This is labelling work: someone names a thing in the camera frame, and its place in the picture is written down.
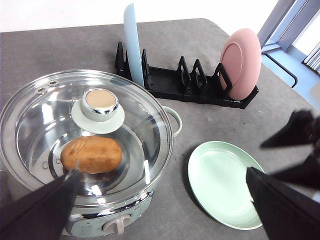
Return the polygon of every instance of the window blind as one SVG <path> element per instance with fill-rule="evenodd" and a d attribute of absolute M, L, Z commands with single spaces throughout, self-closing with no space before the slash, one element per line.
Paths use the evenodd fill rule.
<path fill-rule="evenodd" d="M 303 60 L 303 62 L 320 74 L 320 42 L 310 52 L 310 54 Z"/>

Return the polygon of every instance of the pot handle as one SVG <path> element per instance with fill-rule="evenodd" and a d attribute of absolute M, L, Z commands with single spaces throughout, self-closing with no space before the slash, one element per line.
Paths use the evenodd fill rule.
<path fill-rule="evenodd" d="M 105 233 L 115 233 L 117 235 L 121 235 L 124 233 L 125 226 L 128 225 L 131 216 L 129 214 L 118 216 L 111 221 L 108 221 L 105 225 L 103 225 L 102 230 Z"/>
<path fill-rule="evenodd" d="M 174 119 L 176 120 L 176 122 L 178 123 L 178 130 L 175 131 L 175 133 L 173 133 L 173 137 L 175 138 L 180 133 L 180 131 L 182 129 L 181 117 L 179 116 L 179 114 L 175 110 L 173 110 L 172 108 L 170 108 L 168 106 L 162 106 L 162 108 L 167 114 L 170 114 L 171 116 L 173 116 Z"/>

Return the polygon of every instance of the lid knob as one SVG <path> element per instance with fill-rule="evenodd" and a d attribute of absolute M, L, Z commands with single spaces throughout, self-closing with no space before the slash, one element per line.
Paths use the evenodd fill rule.
<path fill-rule="evenodd" d="M 125 120 L 118 98 L 104 88 L 87 90 L 73 105 L 71 116 L 80 128 L 95 134 L 114 132 Z"/>
<path fill-rule="evenodd" d="M 118 106 L 118 98 L 111 91 L 94 88 L 83 94 L 81 110 L 88 119 L 104 122 L 112 118 Z"/>

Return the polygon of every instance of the white wall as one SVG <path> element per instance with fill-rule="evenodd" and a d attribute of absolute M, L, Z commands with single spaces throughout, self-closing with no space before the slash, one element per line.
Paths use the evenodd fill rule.
<path fill-rule="evenodd" d="M 278 0 L 0 0 L 0 31 L 123 23 L 134 2 L 137 22 L 206 18 L 231 35 L 259 32 Z"/>

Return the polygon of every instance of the glass lid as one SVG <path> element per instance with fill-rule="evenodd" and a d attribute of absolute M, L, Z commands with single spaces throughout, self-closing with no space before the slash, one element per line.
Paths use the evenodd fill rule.
<path fill-rule="evenodd" d="M 80 168 L 80 206 L 138 195 L 158 178 L 173 146 L 153 96 L 95 70 L 57 72 L 23 87 L 2 111 L 0 140 L 2 162 L 31 191 Z"/>

